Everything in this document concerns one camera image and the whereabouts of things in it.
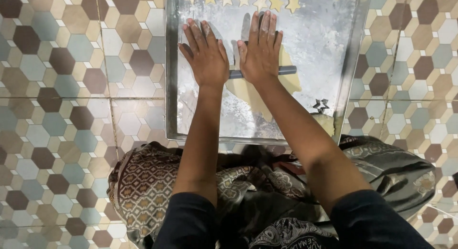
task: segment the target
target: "patterned fabric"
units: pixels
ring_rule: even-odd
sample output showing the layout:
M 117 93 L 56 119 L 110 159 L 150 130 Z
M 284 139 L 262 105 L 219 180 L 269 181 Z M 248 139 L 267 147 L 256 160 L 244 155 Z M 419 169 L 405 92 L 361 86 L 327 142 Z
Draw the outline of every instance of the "patterned fabric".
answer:
M 416 155 L 374 138 L 342 136 L 339 146 L 405 219 L 434 196 L 434 166 Z M 109 199 L 139 248 L 159 232 L 181 154 L 152 142 L 127 152 L 109 176 Z M 286 217 L 334 232 L 294 154 L 272 157 L 260 146 L 248 146 L 242 155 L 221 155 L 216 176 L 221 244 L 234 236 L 255 238 Z

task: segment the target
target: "metal baking tray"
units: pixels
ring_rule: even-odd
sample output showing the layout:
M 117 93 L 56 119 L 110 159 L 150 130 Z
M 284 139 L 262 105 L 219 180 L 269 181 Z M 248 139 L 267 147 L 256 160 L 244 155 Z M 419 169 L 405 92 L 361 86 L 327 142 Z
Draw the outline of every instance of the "metal baking tray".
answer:
M 248 40 L 244 26 L 256 10 L 250 6 L 222 6 L 204 4 L 204 0 L 166 0 L 166 137 L 170 140 L 186 140 L 197 104 L 198 85 L 192 70 L 179 52 L 177 43 L 187 42 L 181 26 L 187 18 L 207 20 L 217 38 L 222 39 L 230 64 L 235 42 Z M 301 8 L 292 14 L 284 6 L 278 16 L 277 30 L 283 30 L 283 46 L 297 66 L 301 92 L 293 97 L 309 112 L 316 100 L 327 100 L 329 109 L 323 113 L 334 117 L 335 134 L 338 143 L 344 124 L 353 74 L 363 37 L 364 23 L 369 9 L 369 0 L 299 0 Z M 252 112 L 250 106 L 224 88 L 219 130 L 221 143 L 248 143 L 263 145 L 284 145 L 287 142 L 275 120 L 266 121 L 261 113 Z

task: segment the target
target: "rolled dough sheet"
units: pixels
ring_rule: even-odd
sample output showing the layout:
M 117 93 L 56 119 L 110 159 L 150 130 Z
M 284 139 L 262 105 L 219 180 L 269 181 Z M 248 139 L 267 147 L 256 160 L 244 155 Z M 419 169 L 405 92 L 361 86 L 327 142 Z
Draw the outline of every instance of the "rolled dough sheet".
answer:
M 324 114 L 313 114 L 313 118 L 320 124 L 321 127 L 329 134 L 334 135 L 334 117 L 330 117 Z
M 280 56 L 278 61 L 279 66 L 293 65 L 291 59 L 289 58 L 289 54 L 285 51 L 283 45 L 280 47 Z M 289 94 L 300 92 L 302 90 L 297 73 L 280 75 L 278 76 L 278 79 Z M 232 94 L 247 102 L 251 107 L 251 111 L 261 112 L 262 117 L 265 120 L 269 122 L 272 121 L 272 114 L 267 109 L 267 106 L 261 100 L 259 93 L 251 83 L 247 82 L 244 78 L 230 79 L 226 82 L 226 87 Z

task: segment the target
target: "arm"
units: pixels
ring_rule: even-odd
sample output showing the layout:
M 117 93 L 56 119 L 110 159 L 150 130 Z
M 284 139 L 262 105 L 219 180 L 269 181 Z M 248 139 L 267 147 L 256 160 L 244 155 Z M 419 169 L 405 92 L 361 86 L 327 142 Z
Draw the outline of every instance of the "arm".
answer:
M 172 194 L 196 193 L 216 206 L 219 116 L 223 85 L 229 78 L 229 61 L 222 41 L 216 40 L 206 21 L 202 22 L 206 39 L 192 19 L 188 23 L 189 26 L 183 25 L 183 31 L 189 48 L 184 44 L 179 44 L 179 48 L 194 72 L 199 96 Z
M 248 45 L 238 41 L 240 69 L 272 113 L 289 146 L 307 174 L 310 189 L 328 215 L 343 196 L 372 189 L 358 168 L 344 155 L 323 128 L 278 80 L 278 57 L 283 32 L 275 35 L 276 15 L 269 11 L 258 28 L 259 14 L 251 21 Z

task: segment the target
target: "person's right hand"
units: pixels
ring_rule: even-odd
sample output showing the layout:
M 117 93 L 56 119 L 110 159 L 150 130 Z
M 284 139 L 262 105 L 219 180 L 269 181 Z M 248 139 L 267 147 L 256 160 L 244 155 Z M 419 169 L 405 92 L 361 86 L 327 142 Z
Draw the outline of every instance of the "person's right hand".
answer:
M 240 70 L 245 80 L 253 85 L 268 78 L 278 78 L 278 57 L 283 31 L 278 32 L 275 37 L 276 25 L 277 16 L 266 11 L 259 29 L 259 13 L 256 11 L 251 19 L 248 46 L 241 40 L 237 41 Z

